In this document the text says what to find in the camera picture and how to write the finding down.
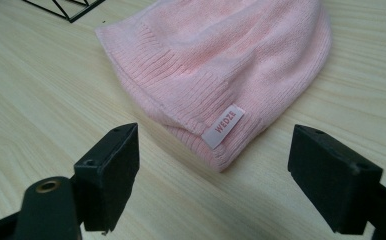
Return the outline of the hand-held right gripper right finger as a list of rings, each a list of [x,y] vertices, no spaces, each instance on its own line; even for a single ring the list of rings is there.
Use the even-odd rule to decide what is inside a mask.
[[[333,231],[364,232],[381,167],[329,134],[297,125],[288,171]]]

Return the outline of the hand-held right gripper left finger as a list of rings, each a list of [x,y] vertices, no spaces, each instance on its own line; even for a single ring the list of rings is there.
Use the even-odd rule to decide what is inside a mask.
[[[75,165],[79,220],[86,231],[113,231],[140,168],[138,124],[110,130]]]

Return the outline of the pink knitted beanie hat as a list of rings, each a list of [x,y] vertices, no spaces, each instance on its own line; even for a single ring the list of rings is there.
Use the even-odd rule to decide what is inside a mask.
[[[308,88],[332,42],[321,0],[157,0],[96,35],[134,102],[216,171]]]

